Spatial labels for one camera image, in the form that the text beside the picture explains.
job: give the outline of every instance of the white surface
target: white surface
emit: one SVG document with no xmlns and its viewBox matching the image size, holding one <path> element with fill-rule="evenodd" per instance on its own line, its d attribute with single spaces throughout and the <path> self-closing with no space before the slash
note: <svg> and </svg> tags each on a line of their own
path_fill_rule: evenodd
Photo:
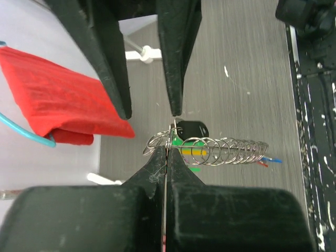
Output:
<svg viewBox="0 0 336 252">
<path fill-rule="evenodd" d="M 0 16 L 0 40 L 8 46 L 97 77 L 51 12 L 27 0 L 2 0 Z M 2 72 L 0 110 L 20 126 L 31 130 L 15 104 Z M 87 180 L 87 174 L 98 171 L 100 136 L 95 136 L 91 146 L 58 144 L 53 149 L 28 140 L 0 124 L 0 140 L 1 189 L 92 184 Z M 0 202 L 0 219 L 9 205 L 10 201 Z"/>
<path fill-rule="evenodd" d="M 87 178 L 89 181 L 94 182 L 95 184 L 98 184 L 98 185 L 121 185 L 123 183 L 120 180 L 116 180 L 116 181 L 109 180 L 103 176 L 100 176 L 92 172 L 88 174 Z"/>
<path fill-rule="evenodd" d="M 121 33 L 124 35 L 130 35 L 131 33 L 140 30 L 141 28 L 149 25 L 153 22 L 156 22 L 157 15 L 145 16 L 145 17 L 136 17 L 132 19 L 125 19 L 119 21 L 119 28 Z"/>
<path fill-rule="evenodd" d="M 144 46 L 145 53 L 141 56 L 137 51 L 126 51 L 125 57 L 127 61 L 141 60 L 144 63 L 151 63 L 154 59 L 162 59 L 161 50 L 153 49 L 150 46 Z"/>
</svg>

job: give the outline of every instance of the metal spring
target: metal spring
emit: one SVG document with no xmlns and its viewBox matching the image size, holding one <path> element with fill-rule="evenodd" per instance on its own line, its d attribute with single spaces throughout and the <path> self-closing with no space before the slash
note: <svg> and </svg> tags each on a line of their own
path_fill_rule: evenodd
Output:
<svg viewBox="0 0 336 252">
<path fill-rule="evenodd" d="M 152 136 L 143 150 L 143 155 L 153 153 L 155 148 L 165 141 L 166 148 L 178 148 L 183 160 L 188 164 L 217 166 L 258 162 L 265 156 L 268 149 L 268 144 L 264 142 L 234 138 L 189 138 L 179 146 L 172 146 L 171 133 L 175 130 L 178 130 L 178 128 L 159 132 Z M 191 141 L 193 144 L 187 146 L 186 143 Z"/>
</svg>

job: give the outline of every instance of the red wire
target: red wire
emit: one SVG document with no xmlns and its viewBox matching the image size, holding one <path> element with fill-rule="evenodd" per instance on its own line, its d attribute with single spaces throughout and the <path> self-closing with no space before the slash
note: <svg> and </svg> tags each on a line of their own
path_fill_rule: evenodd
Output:
<svg viewBox="0 0 336 252">
<path fill-rule="evenodd" d="M 260 165 L 262 165 L 262 166 L 264 166 L 264 167 L 268 167 L 268 164 L 264 164 L 264 163 L 261 162 L 261 161 L 258 161 L 258 164 L 260 164 Z"/>
</svg>

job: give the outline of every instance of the gray table surface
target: gray table surface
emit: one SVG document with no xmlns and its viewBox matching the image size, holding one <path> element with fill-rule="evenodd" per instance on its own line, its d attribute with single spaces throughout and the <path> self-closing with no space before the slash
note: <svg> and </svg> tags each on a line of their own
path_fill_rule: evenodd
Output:
<svg viewBox="0 0 336 252">
<path fill-rule="evenodd" d="M 285 26 L 277 0 L 202 1 L 203 20 L 185 76 L 183 119 L 201 120 L 211 137 L 265 141 L 283 164 L 202 167 L 206 184 L 284 188 L 305 208 L 305 194 Z M 156 23 L 130 36 L 159 47 Z M 231 81 L 226 77 L 226 67 Z M 161 61 L 128 62 L 136 138 L 103 136 L 100 174 L 126 180 L 148 157 L 149 137 L 173 118 Z"/>
</svg>

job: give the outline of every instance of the wire coil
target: wire coil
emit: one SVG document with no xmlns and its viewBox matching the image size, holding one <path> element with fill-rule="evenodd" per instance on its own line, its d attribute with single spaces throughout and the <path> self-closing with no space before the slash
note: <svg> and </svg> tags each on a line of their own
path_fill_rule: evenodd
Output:
<svg viewBox="0 0 336 252">
<path fill-rule="evenodd" d="M 164 143 L 167 149 L 178 148 L 188 164 L 217 166 L 258 162 L 268 149 L 268 144 L 264 142 L 234 138 L 189 138 L 181 145 L 172 145 L 172 133 L 178 129 L 172 128 L 152 136 L 143 150 L 143 155 L 153 153 L 157 146 Z"/>
</svg>

